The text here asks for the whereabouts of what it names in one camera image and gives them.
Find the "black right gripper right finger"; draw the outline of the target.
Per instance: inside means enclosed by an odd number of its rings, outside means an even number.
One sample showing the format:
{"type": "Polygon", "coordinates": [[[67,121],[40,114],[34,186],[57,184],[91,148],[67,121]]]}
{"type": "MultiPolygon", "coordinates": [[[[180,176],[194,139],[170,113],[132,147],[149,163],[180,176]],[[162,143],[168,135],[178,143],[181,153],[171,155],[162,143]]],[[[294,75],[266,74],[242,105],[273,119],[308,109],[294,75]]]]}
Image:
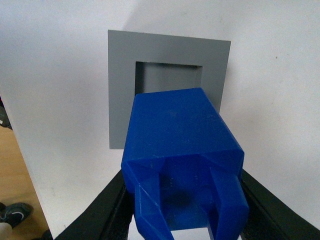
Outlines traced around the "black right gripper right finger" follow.
{"type": "Polygon", "coordinates": [[[243,240],[318,240],[320,230],[295,213],[245,170],[241,187],[249,206],[243,240]]]}

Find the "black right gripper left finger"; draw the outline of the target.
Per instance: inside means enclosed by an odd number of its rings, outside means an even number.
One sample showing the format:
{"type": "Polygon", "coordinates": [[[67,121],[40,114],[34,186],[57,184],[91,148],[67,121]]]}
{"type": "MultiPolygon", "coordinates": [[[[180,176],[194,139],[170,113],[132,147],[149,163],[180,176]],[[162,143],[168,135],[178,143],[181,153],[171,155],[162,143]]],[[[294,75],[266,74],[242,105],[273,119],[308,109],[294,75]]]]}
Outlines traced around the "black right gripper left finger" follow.
{"type": "Polygon", "coordinates": [[[88,208],[57,240],[127,240],[133,208],[123,174],[118,172],[88,208]]]}

